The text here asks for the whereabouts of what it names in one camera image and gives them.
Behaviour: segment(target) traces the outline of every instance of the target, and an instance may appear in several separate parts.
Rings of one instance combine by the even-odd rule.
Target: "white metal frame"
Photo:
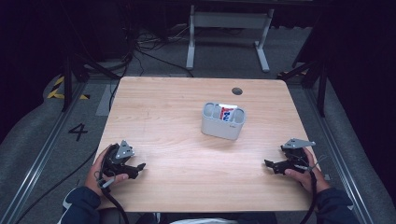
[[[187,53],[187,69],[194,66],[195,53],[195,27],[224,27],[224,28],[245,28],[245,29],[262,29],[262,38],[255,42],[257,55],[259,56],[262,71],[270,71],[267,59],[265,58],[263,45],[267,37],[268,30],[274,10],[270,9],[268,13],[250,14],[250,13],[222,13],[222,12],[195,12],[195,7],[191,6],[190,13],[190,43]]]

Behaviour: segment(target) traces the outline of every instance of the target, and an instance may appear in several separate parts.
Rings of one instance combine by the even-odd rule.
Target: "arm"
[[[67,194],[64,199],[64,215],[58,222],[59,224],[99,223],[99,213],[96,209],[100,205],[100,197],[103,196],[103,193],[96,183],[95,173],[101,169],[102,160],[109,148],[106,148],[96,159],[88,172],[85,186],[73,189]],[[112,185],[120,183],[128,177],[127,174],[116,175]]]
[[[312,154],[306,148],[304,151],[309,160],[309,166],[313,167],[315,164]],[[317,167],[314,167],[312,171],[317,178],[318,223],[359,223],[352,211],[348,208],[353,203],[347,197],[347,194],[339,189],[331,188]],[[312,193],[311,176],[308,171],[301,174],[288,169],[285,171],[285,174],[299,181],[308,192]]]
[[[359,223],[348,208],[353,205],[347,194],[340,189],[325,189],[318,194],[318,223]]]

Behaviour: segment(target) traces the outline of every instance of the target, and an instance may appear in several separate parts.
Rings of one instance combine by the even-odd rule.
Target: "table top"
[[[243,93],[233,94],[235,87]],[[207,102],[245,110],[237,140],[201,132]],[[280,145],[292,137],[308,140],[281,80],[124,77],[98,153],[126,140],[135,153],[127,164],[147,164],[137,179],[111,187],[125,211],[307,210],[310,197],[300,184],[263,165],[284,161]],[[101,206],[113,205],[103,199]]]

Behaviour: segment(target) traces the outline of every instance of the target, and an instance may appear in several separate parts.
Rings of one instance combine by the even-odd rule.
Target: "yellow tape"
[[[63,82],[64,82],[64,75],[60,74],[58,80],[56,80],[47,98],[64,99],[64,94],[56,93],[59,90],[59,87],[61,87]],[[91,96],[88,94],[82,94],[79,97],[80,100],[89,100],[90,98]]]

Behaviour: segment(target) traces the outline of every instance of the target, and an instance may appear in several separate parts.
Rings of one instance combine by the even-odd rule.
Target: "human hand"
[[[102,196],[102,190],[98,187],[98,184],[96,182],[96,177],[95,177],[95,173],[99,172],[102,166],[102,161],[103,158],[106,154],[106,152],[108,151],[108,149],[111,147],[112,145],[108,146],[105,150],[103,150],[103,152],[98,156],[98,158],[96,159],[96,161],[93,163],[93,166],[91,167],[90,171],[88,172],[87,178],[85,179],[85,187],[93,190],[97,195]],[[106,175],[103,175],[103,178],[105,181],[108,181],[109,179],[114,178],[114,176],[108,177]],[[112,185],[118,184],[123,180],[128,179],[129,176],[127,174],[120,174],[120,175],[116,175],[116,179],[115,181],[112,183]]]
[[[312,156],[311,152],[304,148],[304,152],[306,154],[306,157],[308,158],[309,161],[309,166],[313,167],[314,164],[314,157]],[[326,182],[326,180],[323,177],[322,172],[318,169],[318,167],[314,167],[312,171],[315,174],[315,177],[317,178],[317,193],[329,189],[330,185]],[[285,170],[285,175],[299,181],[303,187],[310,193],[312,193],[312,186],[311,186],[311,175],[309,174],[309,171],[305,171],[303,174],[300,172],[297,172],[292,169],[287,169]]]

